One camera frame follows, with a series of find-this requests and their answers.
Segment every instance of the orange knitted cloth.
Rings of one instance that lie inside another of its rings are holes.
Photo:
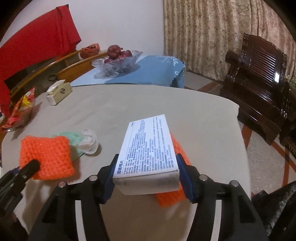
[[[180,143],[175,139],[173,134],[170,134],[175,150],[175,154],[177,155],[180,153],[186,162],[187,165],[192,165],[188,157],[186,156],[184,150],[182,149]],[[157,201],[161,207],[168,207],[171,205],[174,205],[175,203],[186,199],[183,188],[181,183],[179,184],[180,189],[178,191],[173,191],[173,192],[165,192],[165,193],[156,193],[155,196],[157,198]]]
[[[40,170],[34,174],[34,179],[54,180],[75,173],[69,140],[64,136],[54,138],[26,136],[21,141],[20,168],[33,159],[40,163]]]

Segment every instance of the beige patterned curtain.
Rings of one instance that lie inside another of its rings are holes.
[[[295,75],[296,43],[263,0],[164,0],[165,55],[186,69],[224,81],[228,50],[240,53],[243,33],[258,35],[287,54],[286,75]]]

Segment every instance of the round table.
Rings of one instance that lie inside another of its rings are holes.
[[[153,85],[94,85],[74,87],[58,105],[45,93],[36,99],[35,113],[22,130],[8,133],[2,143],[3,173],[18,166],[20,141],[26,135],[51,137],[65,131],[92,129],[101,151],[74,162],[68,183],[82,182],[109,165],[119,153],[129,122],[165,114],[170,131],[200,173],[214,181],[237,180],[250,195],[250,176],[243,138],[237,121],[238,105],[219,96]],[[51,191],[60,180],[29,180],[15,209],[22,225],[31,230]],[[84,240],[81,207],[76,203],[80,240]],[[112,241],[186,240],[196,205],[188,200],[161,208],[154,195],[125,196],[115,188],[101,205]],[[217,201],[212,240],[218,239],[221,202]]]

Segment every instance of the red cloth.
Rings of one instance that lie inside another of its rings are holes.
[[[67,6],[28,23],[0,48],[0,109],[9,116],[10,95],[4,81],[41,61],[73,51],[81,38]]]

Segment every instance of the blue tablecloth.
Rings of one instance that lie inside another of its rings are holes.
[[[129,73],[110,78],[94,68],[71,82],[71,86],[129,83],[184,88],[184,67],[182,61],[172,56],[142,56]]]

